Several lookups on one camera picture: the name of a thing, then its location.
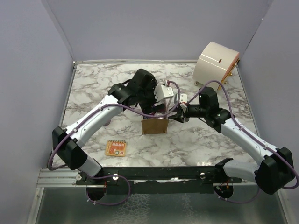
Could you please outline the purple can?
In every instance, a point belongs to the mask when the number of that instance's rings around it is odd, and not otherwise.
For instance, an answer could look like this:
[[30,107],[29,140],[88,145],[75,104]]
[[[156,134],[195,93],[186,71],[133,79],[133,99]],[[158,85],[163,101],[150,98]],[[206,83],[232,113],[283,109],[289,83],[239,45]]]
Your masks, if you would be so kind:
[[167,116],[165,116],[165,114],[163,112],[156,112],[154,114],[155,118],[157,119],[167,119]]

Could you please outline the canvas tote bag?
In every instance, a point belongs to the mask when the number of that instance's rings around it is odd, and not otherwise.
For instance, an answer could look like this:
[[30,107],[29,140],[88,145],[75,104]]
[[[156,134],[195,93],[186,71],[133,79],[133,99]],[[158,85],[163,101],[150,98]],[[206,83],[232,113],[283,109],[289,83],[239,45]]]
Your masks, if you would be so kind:
[[[167,113],[169,109],[167,106],[165,107],[165,112]],[[166,134],[168,128],[169,120],[168,119],[157,119],[157,118],[149,118],[146,116],[142,116],[141,127],[142,127],[142,135],[150,135],[150,134]]]

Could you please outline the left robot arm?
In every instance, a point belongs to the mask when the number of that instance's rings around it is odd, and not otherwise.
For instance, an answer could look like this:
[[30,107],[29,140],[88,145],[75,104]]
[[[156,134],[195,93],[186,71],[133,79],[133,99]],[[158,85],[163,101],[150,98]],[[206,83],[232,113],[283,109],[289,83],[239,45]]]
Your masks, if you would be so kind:
[[154,75],[144,69],[138,69],[131,79],[114,84],[100,103],[79,121],[65,129],[58,126],[53,130],[53,153],[71,170],[86,173],[91,183],[100,183],[102,166],[82,147],[102,126],[130,106],[140,105],[142,112],[152,114],[158,102],[155,96],[158,86]]

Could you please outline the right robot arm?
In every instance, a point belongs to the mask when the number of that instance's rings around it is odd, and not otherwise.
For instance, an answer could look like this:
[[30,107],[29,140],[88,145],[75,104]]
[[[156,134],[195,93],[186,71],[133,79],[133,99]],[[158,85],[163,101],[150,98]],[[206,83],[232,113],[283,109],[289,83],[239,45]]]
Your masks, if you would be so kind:
[[256,136],[242,125],[230,111],[219,106],[217,93],[205,87],[199,94],[199,104],[180,104],[169,117],[180,123],[190,118],[204,119],[205,123],[230,138],[255,161],[246,163],[226,158],[215,165],[215,179],[226,182],[231,177],[255,182],[267,194],[274,194],[295,178],[292,153],[288,148],[277,148]]

